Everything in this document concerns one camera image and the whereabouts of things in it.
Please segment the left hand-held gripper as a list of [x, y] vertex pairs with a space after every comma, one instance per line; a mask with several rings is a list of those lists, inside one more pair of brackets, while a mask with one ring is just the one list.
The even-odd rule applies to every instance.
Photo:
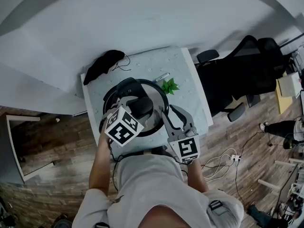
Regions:
[[154, 127], [155, 112], [141, 124], [126, 106], [127, 102], [137, 99], [136, 96], [122, 97], [103, 115], [102, 125], [105, 124], [104, 133], [109, 137], [110, 147], [124, 147], [135, 137], [144, 137], [144, 127]]

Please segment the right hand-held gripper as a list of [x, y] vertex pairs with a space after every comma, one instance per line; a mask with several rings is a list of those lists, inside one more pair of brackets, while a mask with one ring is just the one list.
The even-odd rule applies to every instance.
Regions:
[[200, 145], [199, 135], [196, 133], [193, 118], [183, 108], [170, 105], [171, 110], [183, 123], [183, 131], [181, 128], [175, 128], [168, 115], [162, 111], [161, 117], [168, 134], [168, 143], [175, 153], [179, 163], [190, 162], [199, 158]]

